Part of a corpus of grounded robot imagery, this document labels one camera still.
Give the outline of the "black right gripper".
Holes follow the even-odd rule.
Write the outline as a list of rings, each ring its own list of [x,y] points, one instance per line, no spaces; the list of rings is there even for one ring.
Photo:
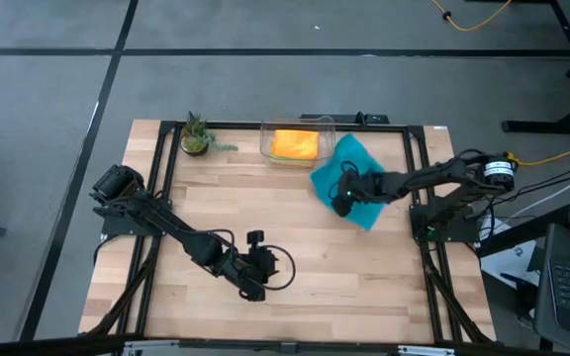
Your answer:
[[[340,217],[348,216],[352,201],[360,203],[388,203],[389,195],[382,192],[373,174],[359,175],[354,170],[342,174],[342,196],[332,199],[332,207]]]

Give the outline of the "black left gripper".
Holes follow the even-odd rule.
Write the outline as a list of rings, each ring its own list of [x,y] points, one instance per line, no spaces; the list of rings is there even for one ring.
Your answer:
[[[252,247],[248,253],[239,253],[235,247],[231,247],[226,251],[223,276],[240,287],[238,295],[242,299],[264,302],[264,287],[269,278],[278,273],[277,261],[275,254],[265,246]]]

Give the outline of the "teal microfiber towel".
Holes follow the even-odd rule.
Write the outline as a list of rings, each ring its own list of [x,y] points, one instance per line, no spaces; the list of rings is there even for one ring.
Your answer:
[[[364,145],[351,133],[337,142],[333,158],[310,175],[317,197],[332,211],[332,200],[337,196],[338,180],[349,169],[360,174],[382,173],[384,171],[383,166],[369,154]],[[383,204],[354,203],[350,214],[345,219],[358,225],[361,229],[370,230],[377,222],[383,209]]]

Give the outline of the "orange microfiber towel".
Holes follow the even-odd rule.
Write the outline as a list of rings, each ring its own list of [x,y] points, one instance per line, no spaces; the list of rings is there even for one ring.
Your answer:
[[[282,158],[312,160],[319,156],[319,141],[318,132],[277,130],[270,153]]]

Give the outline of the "black crossbeam with silver brackets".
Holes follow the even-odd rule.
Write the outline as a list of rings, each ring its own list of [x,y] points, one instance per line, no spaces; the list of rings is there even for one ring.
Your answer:
[[[441,341],[432,344],[240,341],[215,339],[144,338],[138,334],[80,335],[0,343],[0,356],[98,356],[106,353],[156,346],[197,349],[269,351],[284,355],[303,352],[363,352],[385,354],[432,354],[433,356],[555,356],[551,351],[504,346],[499,343]]]

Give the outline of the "clear plastic container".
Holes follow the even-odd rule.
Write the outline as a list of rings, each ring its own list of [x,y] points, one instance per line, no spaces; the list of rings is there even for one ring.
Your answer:
[[[310,167],[274,164],[269,161],[268,153],[274,133],[277,130],[311,131],[320,134],[319,156]],[[270,165],[278,167],[314,168],[326,163],[333,157],[335,147],[335,123],[332,117],[320,116],[313,119],[274,119],[263,121],[260,125],[259,152]]]

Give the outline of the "potted succulent plant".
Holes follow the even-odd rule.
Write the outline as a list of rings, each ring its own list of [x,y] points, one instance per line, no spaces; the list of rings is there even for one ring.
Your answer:
[[[208,128],[208,120],[189,111],[180,133],[180,147],[193,157],[205,155],[210,147],[218,151],[238,151],[238,146],[218,141]]]

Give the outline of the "white cardboard box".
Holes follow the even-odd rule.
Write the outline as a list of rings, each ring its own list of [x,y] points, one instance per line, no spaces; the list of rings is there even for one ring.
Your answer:
[[[536,242],[531,240],[513,248],[481,257],[481,270],[514,289],[517,287],[516,282],[509,280],[509,277],[524,280],[537,287],[540,273],[537,270],[527,270],[535,248]]]

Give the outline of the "black desk crossbar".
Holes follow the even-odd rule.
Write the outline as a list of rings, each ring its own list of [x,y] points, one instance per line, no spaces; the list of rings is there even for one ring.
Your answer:
[[[480,244],[476,254],[482,258],[545,236],[551,223],[569,224],[569,210],[570,206],[566,205],[528,222],[495,233]]]

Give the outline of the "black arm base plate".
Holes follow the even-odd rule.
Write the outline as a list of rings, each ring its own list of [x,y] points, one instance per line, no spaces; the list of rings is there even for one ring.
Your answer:
[[[478,218],[471,206],[436,212],[430,205],[413,205],[409,212],[417,242],[475,242],[478,238]]]
[[[154,235],[160,232],[160,229],[149,222],[139,224],[131,216],[127,214],[125,203],[143,203],[154,204],[166,209],[171,209],[170,201],[152,198],[127,196],[116,198],[113,200],[104,200],[97,196],[92,198],[100,204],[99,207],[93,209],[93,212],[104,219],[102,233],[107,235]]]

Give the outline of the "black aluminium table frame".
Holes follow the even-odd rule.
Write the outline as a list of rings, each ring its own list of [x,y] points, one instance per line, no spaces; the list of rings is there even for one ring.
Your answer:
[[[386,206],[370,231],[327,208],[314,194],[310,168],[277,167],[260,153],[261,123],[214,129],[236,152],[177,153],[170,200],[197,229],[227,228],[247,251],[245,234],[262,229],[266,244],[291,253],[293,284],[251,303],[224,278],[193,264],[181,245],[161,241],[144,323],[146,338],[267,343],[434,342],[426,277],[411,234],[406,197]],[[123,292],[136,239],[117,237],[98,252],[78,331],[90,331]],[[455,297],[495,339],[474,253],[445,243]]]

